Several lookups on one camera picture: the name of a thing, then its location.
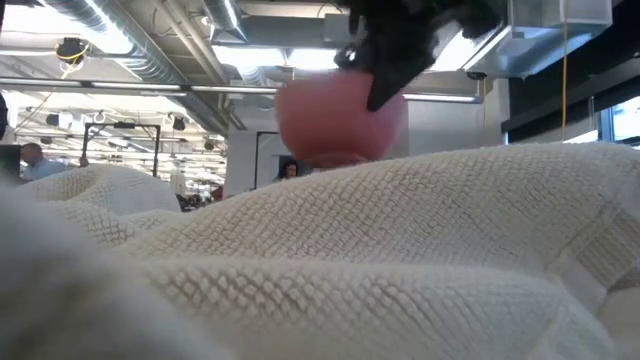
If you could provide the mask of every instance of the pink ball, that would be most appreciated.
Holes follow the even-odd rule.
[[[381,159],[407,123],[407,104],[396,94],[380,110],[367,110],[373,76],[337,71],[291,81],[276,95],[282,141],[315,168]]]

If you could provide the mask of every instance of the ceiling light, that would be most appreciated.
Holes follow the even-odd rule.
[[[462,67],[465,71],[469,71],[475,64],[485,57],[491,49],[496,47],[502,39],[511,33],[511,26],[502,29],[493,39],[491,39],[480,51],[478,51],[469,61]]]
[[[186,92],[170,92],[170,91],[141,91],[142,96],[163,96],[163,97],[185,97]]]
[[[295,49],[286,65],[310,71],[337,69],[338,65],[333,61],[336,52],[332,49]]]
[[[478,100],[475,96],[455,96],[440,94],[404,94],[404,98],[408,101],[441,101],[458,103],[473,103]]]
[[[469,63],[478,50],[495,34],[497,29],[489,31],[487,34],[477,39],[466,39],[462,35],[462,29],[457,23],[449,23],[442,27],[438,32],[438,39],[442,46],[436,47],[436,62],[430,71],[457,71]]]
[[[227,94],[260,94],[260,95],[270,95],[278,92],[277,88],[268,88],[268,87],[251,87],[251,86],[225,86],[225,85],[194,85],[191,87],[193,91],[204,91],[204,92],[224,92]]]
[[[158,91],[180,90],[180,85],[170,85],[170,84],[94,82],[93,86],[109,88],[109,89],[158,90]]]
[[[29,86],[55,86],[55,87],[80,87],[79,81],[69,80],[48,80],[48,79],[24,79],[24,78],[2,78],[0,84],[29,85]]]
[[[282,66],[284,64],[284,56],[280,49],[229,46],[212,46],[212,48],[221,63],[237,68]]]

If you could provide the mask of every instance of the black robotic arm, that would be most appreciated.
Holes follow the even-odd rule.
[[[339,5],[350,9],[349,32],[356,40],[334,60],[342,69],[373,74],[370,111],[380,109],[435,63],[441,26],[457,21],[465,38],[478,38],[501,22],[485,0],[341,0]]]

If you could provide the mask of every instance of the blue shirt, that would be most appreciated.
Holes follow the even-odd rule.
[[[67,165],[61,162],[42,159],[35,166],[29,166],[24,170],[24,178],[27,180],[39,180],[67,170],[69,170]]]

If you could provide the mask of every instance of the yellow cable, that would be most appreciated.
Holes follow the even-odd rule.
[[[74,59],[79,58],[80,56],[86,54],[87,50],[89,50],[89,45],[85,46],[82,51],[80,51],[79,53],[77,53],[75,55],[71,55],[71,56],[60,56],[60,55],[58,55],[58,59],[60,59],[60,60],[74,60]]]
[[[569,63],[569,0],[564,0],[564,56],[562,58],[562,141],[567,128],[567,67]]]

